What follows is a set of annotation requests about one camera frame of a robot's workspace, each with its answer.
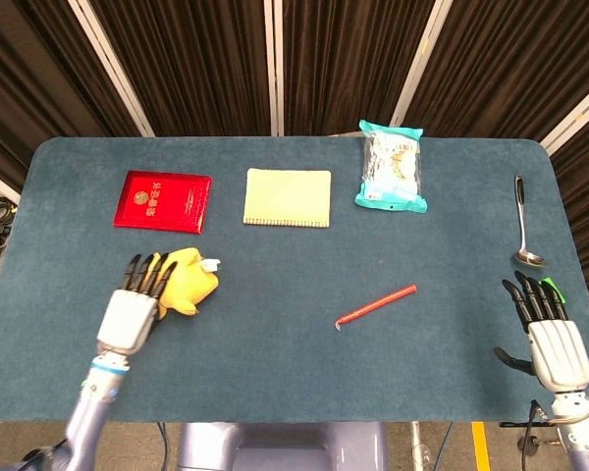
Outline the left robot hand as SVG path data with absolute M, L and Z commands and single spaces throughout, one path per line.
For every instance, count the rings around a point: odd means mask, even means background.
M 99 354 L 131 356 L 160 322 L 159 301 L 177 262 L 169 254 L 152 253 L 132 258 L 119 286 L 113 291 L 96 336 Z

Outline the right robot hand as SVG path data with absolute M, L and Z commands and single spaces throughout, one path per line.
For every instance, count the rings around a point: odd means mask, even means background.
M 549 282 L 516 271 L 502 280 L 526 335 L 531 358 L 523 360 L 495 347 L 496 357 L 513 370 L 535 377 L 555 394 L 582 392 L 589 386 L 589 356 L 560 292 Z

